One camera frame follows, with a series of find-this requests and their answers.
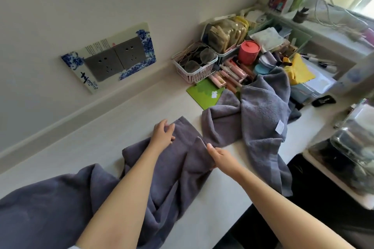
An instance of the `green card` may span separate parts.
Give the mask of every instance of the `green card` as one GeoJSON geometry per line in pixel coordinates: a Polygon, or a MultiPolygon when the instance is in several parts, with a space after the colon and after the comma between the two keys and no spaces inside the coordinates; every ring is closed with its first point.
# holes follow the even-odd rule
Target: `green card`
{"type": "Polygon", "coordinates": [[[224,89],[218,89],[209,78],[205,78],[186,91],[205,110],[217,103],[224,89]]]}

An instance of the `hand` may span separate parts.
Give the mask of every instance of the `hand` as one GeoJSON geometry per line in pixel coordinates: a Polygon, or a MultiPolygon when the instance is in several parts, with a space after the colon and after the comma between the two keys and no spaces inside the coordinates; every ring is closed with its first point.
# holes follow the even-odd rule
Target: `hand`
{"type": "Polygon", "coordinates": [[[159,153],[165,150],[166,147],[175,140],[173,136],[175,124],[173,123],[169,126],[167,122],[168,120],[164,119],[154,126],[151,142],[148,145],[149,148],[153,148],[159,153]]]}
{"type": "Polygon", "coordinates": [[[207,144],[208,153],[215,161],[215,165],[226,175],[237,180],[243,166],[232,156],[232,154],[221,148],[214,148],[212,144],[207,144]]]}

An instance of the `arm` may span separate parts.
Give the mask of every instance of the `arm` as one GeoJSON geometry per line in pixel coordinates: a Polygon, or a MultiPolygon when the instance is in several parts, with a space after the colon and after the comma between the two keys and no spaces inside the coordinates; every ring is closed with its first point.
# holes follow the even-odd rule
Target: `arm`
{"type": "Polygon", "coordinates": [[[251,171],[240,165],[227,150],[207,146],[216,166],[238,182],[287,249],[353,249],[353,247],[300,207],[287,200],[251,171]]]}
{"type": "Polygon", "coordinates": [[[156,161],[171,144],[175,125],[164,132],[166,119],[154,127],[151,142],[118,183],[77,241],[81,249],[136,248],[147,208],[156,161]]]}

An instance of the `white paper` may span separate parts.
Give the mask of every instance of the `white paper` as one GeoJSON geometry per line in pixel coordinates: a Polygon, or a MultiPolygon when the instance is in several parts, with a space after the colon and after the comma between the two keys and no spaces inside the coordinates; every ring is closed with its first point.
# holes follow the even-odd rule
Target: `white paper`
{"type": "Polygon", "coordinates": [[[282,135],[283,130],[284,130],[284,123],[280,120],[280,121],[278,122],[277,128],[275,128],[275,131],[276,131],[279,135],[282,135]]]}

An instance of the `forearm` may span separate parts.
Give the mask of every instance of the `forearm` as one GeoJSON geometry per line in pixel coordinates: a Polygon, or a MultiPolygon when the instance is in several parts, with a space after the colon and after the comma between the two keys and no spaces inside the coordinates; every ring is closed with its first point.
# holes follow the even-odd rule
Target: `forearm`
{"type": "Polygon", "coordinates": [[[352,249],[322,222],[287,200],[246,168],[234,179],[287,249],[352,249]]]}
{"type": "Polygon", "coordinates": [[[160,151],[147,148],[78,239],[81,249],[136,248],[160,151]]]}

